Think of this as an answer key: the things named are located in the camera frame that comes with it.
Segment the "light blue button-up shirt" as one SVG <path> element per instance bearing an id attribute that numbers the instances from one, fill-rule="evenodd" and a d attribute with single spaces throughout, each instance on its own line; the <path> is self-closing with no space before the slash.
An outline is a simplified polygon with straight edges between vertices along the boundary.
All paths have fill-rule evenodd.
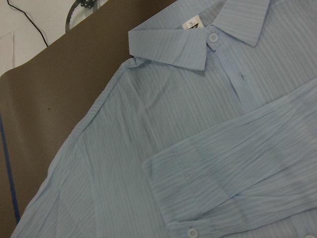
<path id="1" fill-rule="evenodd" d="M 178 0 L 128 40 L 12 236 L 316 237 L 316 1 Z"/>

